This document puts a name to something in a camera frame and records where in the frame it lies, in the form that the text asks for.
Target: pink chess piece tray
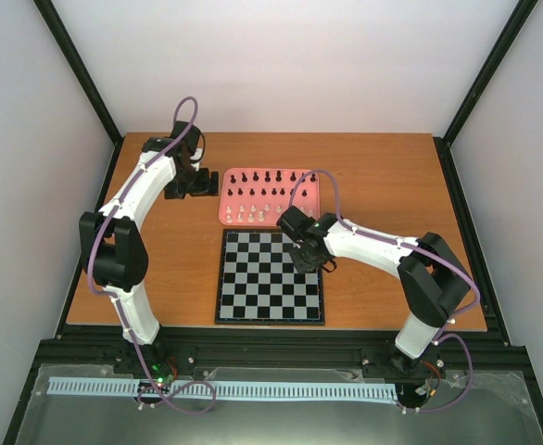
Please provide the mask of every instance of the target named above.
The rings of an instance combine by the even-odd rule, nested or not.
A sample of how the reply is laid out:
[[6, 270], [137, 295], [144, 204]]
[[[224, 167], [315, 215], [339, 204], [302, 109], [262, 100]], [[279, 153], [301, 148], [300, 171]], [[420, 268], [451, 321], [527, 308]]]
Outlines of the pink chess piece tray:
[[[274, 226], [288, 208], [297, 179], [308, 170], [230, 169], [224, 174], [218, 218], [222, 224]], [[300, 184], [294, 198], [307, 216], [319, 218], [319, 177], [311, 175]]]

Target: white robotic arm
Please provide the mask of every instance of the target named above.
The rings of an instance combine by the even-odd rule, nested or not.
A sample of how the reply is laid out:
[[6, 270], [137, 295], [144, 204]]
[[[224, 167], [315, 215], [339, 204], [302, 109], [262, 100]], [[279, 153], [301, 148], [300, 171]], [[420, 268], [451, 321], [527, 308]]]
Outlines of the white robotic arm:
[[[335, 269], [334, 258], [345, 257], [369, 264], [401, 280], [411, 313], [397, 335], [395, 346], [412, 361], [418, 359], [438, 330], [447, 323], [469, 287], [440, 264], [429, 263], [426, 258], [403, 246], [421, 245], [463, 270], [461, 264], [438, 235], [427, 234], [417, 239], [384, 234], [357, 226], [349, 220], [344, 220], [344, 224], [331, 213], [315, 221], [296, 207], [289, 208], [278, 221], [278, 226], [297, 243], [290, 255], [301, 273], [317, 267], [325, 269], [327, 262], [332, 263]], [[368, 235], [392, 239], [394, 243], [388, 244]], [[434, 270], [429, 272], [426, 266], [432, 266]]]
[[[163, 189], [168, 198], [183, 198], [185, 193], [192, 196], [218, 194], [218, 174], [214, 172], [210, 178], [208, 169], [199, 170], [202, 148], [179, 144], [170, 156], [153, 160], [172, 138], [173, 134], [171, 138], [151, 138], [119, 192], [99, 212], [86, 212], [80, 219], [82, 261], [87, 271], [96, 227], [116, 209], [107, 234], [107, 237], [115, 236], [115, 243], [101, 244], [95, 258], [94, 279], [104, 290], [117, 296], [125, 320], [140, 345], [152, 344], [159, 330], [145, 292], [148, 261], [139, 232], [146, 214]], [[197, 139], [190, 138], [195, 144]], [[111, 302], [124, 324], [116, 301], [113, 298]], [[123, 331], [123, 336], [132, 341], [128, 330]]]

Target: chessboard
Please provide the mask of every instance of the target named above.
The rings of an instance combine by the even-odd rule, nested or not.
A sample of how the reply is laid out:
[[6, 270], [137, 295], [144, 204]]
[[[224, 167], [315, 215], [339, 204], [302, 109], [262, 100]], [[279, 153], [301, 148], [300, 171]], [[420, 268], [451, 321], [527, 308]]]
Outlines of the chessboard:
[[226, 229], [216, 324], [324, 324], [321, 270], [297, 273], [280, 231]]

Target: white cable carrier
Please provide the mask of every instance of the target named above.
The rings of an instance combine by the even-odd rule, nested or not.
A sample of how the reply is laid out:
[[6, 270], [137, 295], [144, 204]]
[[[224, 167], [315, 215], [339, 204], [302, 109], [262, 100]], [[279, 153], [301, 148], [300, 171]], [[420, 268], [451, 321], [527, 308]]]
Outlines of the white cable carrier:
[[[177, 380], [161, 390], [170, 394], [190, 380]], [[394, 384], [387, 383], [294, 383], [294, 382], [234, 382], [209, 381], [216, 389], [219, 401], [365, 401], [394, 404], [397, 394]], [[149, 385], [147, 380], [127, 378], [50, 377], [49, 395], [137, 397], [139, 389]], [[157, 398], [154, 389], [143, 398]], [[185, 388], [175, 399], [210, 400], [205, 385]]]

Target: wooden tabletop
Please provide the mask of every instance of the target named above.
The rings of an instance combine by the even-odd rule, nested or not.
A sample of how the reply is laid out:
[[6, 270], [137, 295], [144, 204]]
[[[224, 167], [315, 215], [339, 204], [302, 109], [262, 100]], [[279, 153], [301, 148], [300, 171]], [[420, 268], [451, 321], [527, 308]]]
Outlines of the wooden tabletop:
[[[129, 133], [107, 194], [111, 198], [137, 163], [153, 133]], [[448, 191], [430, 134], [208, 133], [204, 167], [313, 169], [339, 182], [342, 213], [354, 222], [396, 235], [442, 235], [469, 270]], [[163, 325], [213, 326], [222, 229], [217, 197], [165, 200], [148, 213], [142, 238], [149, 256], [145, 286]], [[321, 211], [334, 211], [331, 183], [321, 178]], [[348, 259], [323, 277], [325, 327], [399, 329], [409, 314], [393, 276]], [[469, 295], [462, 304], [466, 304]], [[69, 324], [118, 324], [108, 298], [90, 293], [82, 273]], [[457, 329], [486, 330], [479, 310], [465, 313]]]

